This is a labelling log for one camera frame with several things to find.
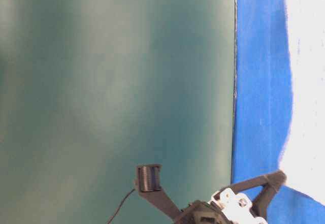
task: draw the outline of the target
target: dark edge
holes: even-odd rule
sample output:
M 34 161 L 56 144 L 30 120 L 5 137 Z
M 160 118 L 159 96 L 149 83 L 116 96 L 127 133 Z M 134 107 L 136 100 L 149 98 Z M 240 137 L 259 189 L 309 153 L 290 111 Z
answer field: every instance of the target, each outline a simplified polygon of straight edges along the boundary
M 231 184 L 234 183 L 234 155 L 236 148 L 236 104 L 237 104 L 237 0 L 235 0 L 235 32 L 234 32 L 234 102 L 233 102 L 233 138 L 232 138 L 232 159 L 231 159 Z

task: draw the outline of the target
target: black wire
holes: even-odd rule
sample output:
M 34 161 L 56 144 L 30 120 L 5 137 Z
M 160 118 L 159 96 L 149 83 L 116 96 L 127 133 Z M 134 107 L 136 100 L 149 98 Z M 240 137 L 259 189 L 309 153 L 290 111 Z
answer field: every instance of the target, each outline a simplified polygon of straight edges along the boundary
M 120 210 L 120 208 L 122 207 L 124 201 L 126 200 L 127 197 L 130 196 L 130 194 L 132 194 L 132 192 L 135 189 L 133 188 L 130 192 L 127 193 L 127 195 L 124 197 L 124 199 L 121 201 L 120 205 L 117 207 L 117 209 L 115 210 L 114 214 L 111 216 L 111 218 L 108 220 L 107 224 L 110 224 L 112 222 L 112 220 L 114 219 L 114 217 L 116 216 L 116 214 L 118 213 L 118 211 Z

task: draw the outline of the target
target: green surface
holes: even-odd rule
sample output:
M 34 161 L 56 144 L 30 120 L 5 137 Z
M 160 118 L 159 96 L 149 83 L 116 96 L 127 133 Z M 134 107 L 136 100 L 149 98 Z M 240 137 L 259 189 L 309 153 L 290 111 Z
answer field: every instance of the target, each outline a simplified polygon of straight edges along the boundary
M 1 223 L 105 223 L 137 164 L 230 182 L 234 0 L 0 0 Z M 133 194 L 114 220 L 170 223 Z

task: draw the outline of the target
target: black 3d-printed part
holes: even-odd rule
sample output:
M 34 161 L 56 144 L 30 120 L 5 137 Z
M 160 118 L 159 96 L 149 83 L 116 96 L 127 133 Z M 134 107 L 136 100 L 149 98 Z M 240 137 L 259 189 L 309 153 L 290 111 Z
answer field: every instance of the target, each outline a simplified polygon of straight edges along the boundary
M 222 188 L 213 198 L 220 199 L 220 193 L 226 188 L 231 188 L 235 194 L 238 192 L 262 186 L 262 191 L 255 197 L 252 202 L 251 212 L 255 216 L 261 216 L 267 219 L 267 208 L 273 197 L 279 191 L 281 185 L 285 182 L 286 175 L 281 170 L 276 172 L 255 177 L 243 182 L 235 183 L 230 186 Z
M 158 164 L 137 166 L 135 188 L 141 197 L 174 220 L 181 214 L 181 211 L 160 186 L 160 168 L 161 166 Z

